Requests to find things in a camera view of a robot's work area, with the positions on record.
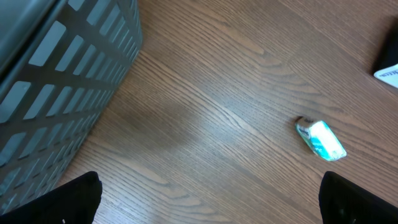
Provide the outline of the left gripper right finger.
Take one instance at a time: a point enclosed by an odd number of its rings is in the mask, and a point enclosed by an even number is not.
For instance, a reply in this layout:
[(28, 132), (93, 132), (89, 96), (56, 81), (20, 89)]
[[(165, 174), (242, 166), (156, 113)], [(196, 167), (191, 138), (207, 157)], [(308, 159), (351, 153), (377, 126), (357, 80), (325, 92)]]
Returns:
[(327, 171), (318, 194), (323, 224), (397, 224), (397, 207)]

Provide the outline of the teal white tissue pack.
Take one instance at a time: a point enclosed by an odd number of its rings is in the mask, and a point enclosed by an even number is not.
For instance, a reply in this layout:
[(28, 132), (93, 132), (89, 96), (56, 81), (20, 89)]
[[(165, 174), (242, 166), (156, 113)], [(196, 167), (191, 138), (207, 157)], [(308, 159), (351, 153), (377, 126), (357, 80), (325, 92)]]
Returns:
[(337, 161), (347, 153), (326, 122), (301, 117), (295, 122), (295, 129), (309, 148), (326, 161)]

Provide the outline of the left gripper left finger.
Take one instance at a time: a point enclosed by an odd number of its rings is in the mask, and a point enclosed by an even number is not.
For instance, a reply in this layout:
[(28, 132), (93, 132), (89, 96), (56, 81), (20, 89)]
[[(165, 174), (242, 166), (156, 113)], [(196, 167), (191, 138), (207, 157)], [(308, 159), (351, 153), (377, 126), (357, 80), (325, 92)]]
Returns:
[(1, 224), (91, 224), (100, 205), (102, 192), (98, 174), (90, 171), (1, 215)]

